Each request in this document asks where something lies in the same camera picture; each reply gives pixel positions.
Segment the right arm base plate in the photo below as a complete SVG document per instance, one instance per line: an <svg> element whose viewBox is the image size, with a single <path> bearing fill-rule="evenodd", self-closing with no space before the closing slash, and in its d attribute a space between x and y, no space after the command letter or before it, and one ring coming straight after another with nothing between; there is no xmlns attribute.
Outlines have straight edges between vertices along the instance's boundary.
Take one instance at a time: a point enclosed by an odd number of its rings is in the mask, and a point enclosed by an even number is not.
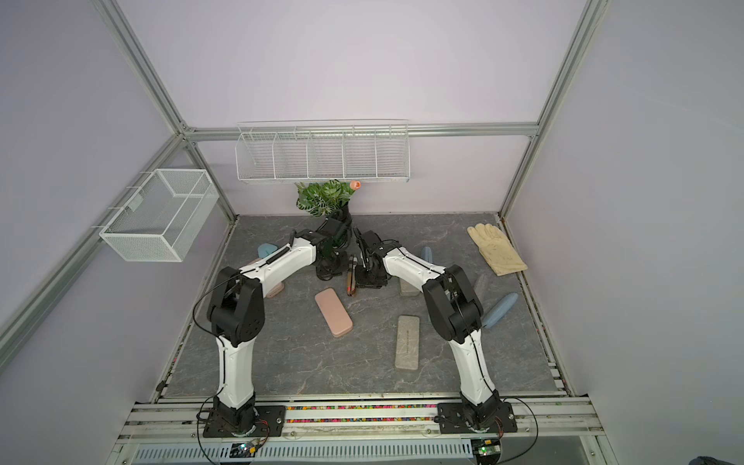
<svg viewBox="0 0 744 465"><path fill-rule="evenodd" d="M443 402L434 418L443 434L504 434L517 432L513 407L507 402L473 407L467 402Z"/></svg>

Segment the light blue case white sunglasses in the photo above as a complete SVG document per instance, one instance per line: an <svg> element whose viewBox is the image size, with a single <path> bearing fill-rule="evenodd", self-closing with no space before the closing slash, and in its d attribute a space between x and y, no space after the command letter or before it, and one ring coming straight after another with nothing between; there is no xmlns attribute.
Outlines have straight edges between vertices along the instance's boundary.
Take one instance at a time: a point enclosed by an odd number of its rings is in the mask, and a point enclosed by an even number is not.
<svg viewBox="0 0 744 465"><path fill-rule="evenodd" d="M433 251L429 246L424 246L422 249L422 259L428 263L433 262Z"/></svg>

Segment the pink hard glasses case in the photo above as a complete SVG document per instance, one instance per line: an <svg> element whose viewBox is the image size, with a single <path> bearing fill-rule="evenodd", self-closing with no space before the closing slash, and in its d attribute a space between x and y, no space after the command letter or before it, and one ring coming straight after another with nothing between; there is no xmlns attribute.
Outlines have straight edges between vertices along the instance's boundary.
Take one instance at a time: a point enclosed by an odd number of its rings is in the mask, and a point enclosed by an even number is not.
<svg viewBox="0 0 744 465"><path fill-rule="evenodd" d="M280 282L273 288L271 288L266 294L265 298L275 298L280 293L282 293L285 290L285 284L283 282Z"/></svg>

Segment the grey case mint lining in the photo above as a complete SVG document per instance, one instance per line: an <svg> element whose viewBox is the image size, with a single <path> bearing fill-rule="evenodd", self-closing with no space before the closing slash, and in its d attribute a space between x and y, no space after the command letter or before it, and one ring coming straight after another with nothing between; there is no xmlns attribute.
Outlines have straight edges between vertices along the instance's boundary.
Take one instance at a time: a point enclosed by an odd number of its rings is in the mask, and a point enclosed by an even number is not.
<svg viewBox="0 0 744 465"><path fill-rule="evenodd" d="M403 296L403 298L412 298L413 296L418 296L420 294L420 289L417 289L415 286L403 279L399 279L399 294Z"/></svg>

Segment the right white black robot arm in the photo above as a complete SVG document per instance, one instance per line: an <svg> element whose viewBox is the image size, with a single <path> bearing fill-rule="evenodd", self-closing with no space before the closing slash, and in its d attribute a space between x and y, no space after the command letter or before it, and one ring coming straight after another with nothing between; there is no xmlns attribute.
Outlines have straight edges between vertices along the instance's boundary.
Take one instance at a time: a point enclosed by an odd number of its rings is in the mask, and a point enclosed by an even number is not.
<svg viewBox="0 0 744 465"><path fill-rule="evenodd" d="M483 429L493 422L503 401L492 381L482 350L484 308L465 271L441 267L415 256L394 239L354 230L360 249L356 284L380 289L398 278L422 293L436 332L449 343L460 380L463 411Z"/></svg>

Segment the pink case black sunglasses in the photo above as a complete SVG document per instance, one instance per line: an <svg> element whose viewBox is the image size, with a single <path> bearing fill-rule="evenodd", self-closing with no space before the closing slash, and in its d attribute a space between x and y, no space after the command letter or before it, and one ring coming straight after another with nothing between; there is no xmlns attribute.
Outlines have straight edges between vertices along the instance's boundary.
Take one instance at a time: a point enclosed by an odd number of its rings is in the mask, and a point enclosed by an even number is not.
<svg viewBox="0 0 744 465"><path fill-rule="evenodd" d="M335 290L321 291L316 294L315 302L334 337L341 337L353 329L353 321Z"/></svg>

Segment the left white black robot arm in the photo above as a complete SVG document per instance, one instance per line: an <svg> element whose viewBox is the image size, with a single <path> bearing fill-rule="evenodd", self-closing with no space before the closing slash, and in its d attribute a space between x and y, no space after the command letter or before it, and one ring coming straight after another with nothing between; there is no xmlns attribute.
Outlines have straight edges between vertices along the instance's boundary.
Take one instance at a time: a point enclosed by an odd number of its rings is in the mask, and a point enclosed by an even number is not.
<svg viewBox="0 0 744 465"><path fill-rule="evenodd" d="M214 409L229 424L251 424L255 417L252 382L255 340L265 325L265 298L295 272L313 265L323 281L348 265L352 232L349 207L333 211L315 230L293 232L277 251L249 265L220 270L207 308L209 331L220 357L220 387Z"/></svg>

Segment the grey mint case red sunglasses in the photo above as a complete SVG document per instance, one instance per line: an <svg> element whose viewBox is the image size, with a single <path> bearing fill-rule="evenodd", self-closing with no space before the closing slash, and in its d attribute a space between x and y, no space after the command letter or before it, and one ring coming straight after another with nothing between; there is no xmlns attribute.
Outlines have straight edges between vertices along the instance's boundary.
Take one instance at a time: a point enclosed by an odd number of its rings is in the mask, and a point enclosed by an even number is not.
<svg viewBox="0 0 744 465"><path fill-rule="evenodd" d="M420 318L403 315L397 322L394 366L416 371L420 363Z"/></svg>

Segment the grey fabric glasses case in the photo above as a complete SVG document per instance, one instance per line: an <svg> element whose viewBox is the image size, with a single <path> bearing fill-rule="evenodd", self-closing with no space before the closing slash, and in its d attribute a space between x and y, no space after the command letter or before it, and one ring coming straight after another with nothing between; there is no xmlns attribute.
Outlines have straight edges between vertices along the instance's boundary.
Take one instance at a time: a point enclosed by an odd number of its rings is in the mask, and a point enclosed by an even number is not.
<svg viewBox="0 0 744 465"><path fill-rule="evenodd" d="M474 285L474 291L480 301L484 301L486 299L487 289L488 289L488 276L486 274L481 274L477 278L476 284Z"/></svg>

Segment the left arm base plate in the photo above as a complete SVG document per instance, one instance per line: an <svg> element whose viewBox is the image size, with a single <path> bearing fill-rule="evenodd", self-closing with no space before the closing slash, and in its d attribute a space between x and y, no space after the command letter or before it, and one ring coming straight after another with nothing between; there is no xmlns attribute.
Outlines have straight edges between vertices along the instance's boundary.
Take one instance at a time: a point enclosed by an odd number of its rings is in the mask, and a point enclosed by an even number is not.
<svg viewBox="0 0 744 465"><path fill-rule="evenodd" d="M210 409L207 417L199 413L201 435L205 438L279 437L287 409L283 405L259 405L238 409Z"/></svg>

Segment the blue case orange lining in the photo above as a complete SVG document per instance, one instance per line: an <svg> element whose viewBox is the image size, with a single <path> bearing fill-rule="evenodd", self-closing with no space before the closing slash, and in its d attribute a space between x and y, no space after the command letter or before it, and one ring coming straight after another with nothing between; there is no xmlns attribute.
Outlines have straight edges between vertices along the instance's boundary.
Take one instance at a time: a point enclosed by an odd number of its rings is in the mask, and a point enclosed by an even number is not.
<svg viewBox="0 0 744 465"><path fill-rule="evenodd" d="M513 308L517 303L519 295L517 293L506 294L501 300L499 300L492 308L484 314L482 318L482 326L485 329L491 329L495 327Z"/></svg>

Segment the plaid beige glasses case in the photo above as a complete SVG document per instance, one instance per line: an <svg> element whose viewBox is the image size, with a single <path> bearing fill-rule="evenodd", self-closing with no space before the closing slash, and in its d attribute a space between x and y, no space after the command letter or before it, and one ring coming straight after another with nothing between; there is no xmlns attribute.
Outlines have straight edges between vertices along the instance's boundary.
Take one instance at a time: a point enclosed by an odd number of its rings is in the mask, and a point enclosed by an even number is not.
<svg viewBox="0 0 744 465"><path fill-rule="evenodd" d="M357 283L356 283L356 267L357 267L358 259L356 256L350 256L348 261L348 270L347 270L347 287L346 287L346 293L347 296L355 296L357 293Z"/></svg>

